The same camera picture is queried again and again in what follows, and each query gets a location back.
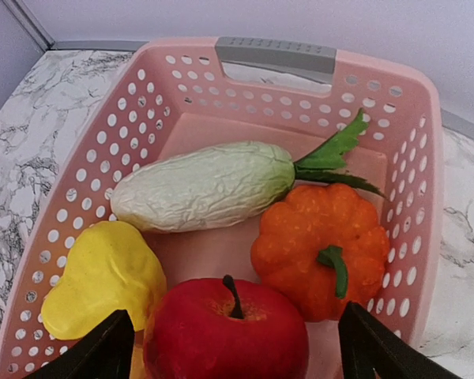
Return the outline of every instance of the white wall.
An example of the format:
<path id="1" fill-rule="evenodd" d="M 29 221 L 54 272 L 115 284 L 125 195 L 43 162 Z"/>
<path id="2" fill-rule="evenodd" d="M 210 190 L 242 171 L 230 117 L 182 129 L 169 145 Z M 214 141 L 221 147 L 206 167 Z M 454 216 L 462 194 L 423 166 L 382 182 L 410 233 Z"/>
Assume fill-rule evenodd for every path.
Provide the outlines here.
<path id="1" fill-rule="evenodd" d="M 0 109 L 42 53 L 0 1 Z"/>
<path id="2" fill-rule="evenodd" d="M 257 36 L 325 44 L 423 71 L 474 122 L 474 0 L 24 0 L 59 41 Z"/>

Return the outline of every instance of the basket handle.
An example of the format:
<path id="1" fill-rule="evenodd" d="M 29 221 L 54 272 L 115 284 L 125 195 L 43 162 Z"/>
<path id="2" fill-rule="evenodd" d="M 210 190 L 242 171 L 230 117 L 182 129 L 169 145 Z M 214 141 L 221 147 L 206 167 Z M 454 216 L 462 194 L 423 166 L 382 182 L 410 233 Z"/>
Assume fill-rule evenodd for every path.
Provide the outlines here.
<path id="1" fill-rule="evenodd" d="M 337 50 L 278 39 L 220 37 L 216 54 L 222 62 L 290 73 L 332 84 Z"/>

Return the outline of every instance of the red apple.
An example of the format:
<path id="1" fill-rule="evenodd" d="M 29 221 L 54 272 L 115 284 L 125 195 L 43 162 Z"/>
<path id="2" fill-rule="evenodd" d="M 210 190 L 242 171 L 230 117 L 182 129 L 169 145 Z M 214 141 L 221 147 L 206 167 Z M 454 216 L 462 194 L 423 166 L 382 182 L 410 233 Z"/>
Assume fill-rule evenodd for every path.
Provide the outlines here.
<path id="1" fill-rule="evenodd" d="M 303 379 L 308 358 L 297 309 L 231 276 L 174 287 L 145 334 L 145 365 L 155 379 Z"/>

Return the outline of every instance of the yellow fruit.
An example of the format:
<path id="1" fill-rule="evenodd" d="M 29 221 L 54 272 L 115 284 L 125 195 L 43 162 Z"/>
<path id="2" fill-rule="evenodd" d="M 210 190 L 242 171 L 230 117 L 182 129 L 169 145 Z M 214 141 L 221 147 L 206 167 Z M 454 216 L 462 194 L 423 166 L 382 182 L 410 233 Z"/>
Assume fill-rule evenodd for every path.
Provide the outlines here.
<path id="1" fill-rule="evenodd" d="M 42 305 L 44 327 L 58 340 L 76 340 L 115 310 L 127 310 L 137 332 L 166 292 L 161 264 L 139 231 L 102 221 L 69 251 L 63 276 Z"/>

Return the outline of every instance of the pink plastic basket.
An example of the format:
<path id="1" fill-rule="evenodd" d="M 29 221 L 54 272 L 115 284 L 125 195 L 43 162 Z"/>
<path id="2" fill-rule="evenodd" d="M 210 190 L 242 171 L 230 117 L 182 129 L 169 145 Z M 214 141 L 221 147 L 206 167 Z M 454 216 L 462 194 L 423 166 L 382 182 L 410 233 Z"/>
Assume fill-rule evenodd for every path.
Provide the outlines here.
<path id="1" fill-rule="evenodd" d="M 320 93 L 232 80 L 222 61 L 332 86 Z M 93 223 L 115 220 L 108 200 L 121 177 L 157 159 L 244 139 L 278 144 L 296 159 L 344 127 L 361 106 L 370 128 L 348 154 L 348 168 L 389 197 L 383 202 L 364 194 L 378 207 L 392 242 L 382 290 L 367 308 L 417 345 L 440 243 L 442 125 L 434 85 L 408 67 L 327 47 L 263 39 L 165 39 L 134 55 L 50 193 L 9 297 L 0 331 L 0 378 L 23 377 L 73 345 L 45 331 L 40 307 L 63 273 L 74 239 Z M 257 280 L 249 257 L 257 225 L 255 218 L 221 230 L 147 239 L 170 287 L 225 273 Z M 340 372 L 337 324 L 308 329 L 308 377 L 335 377 Z"/>

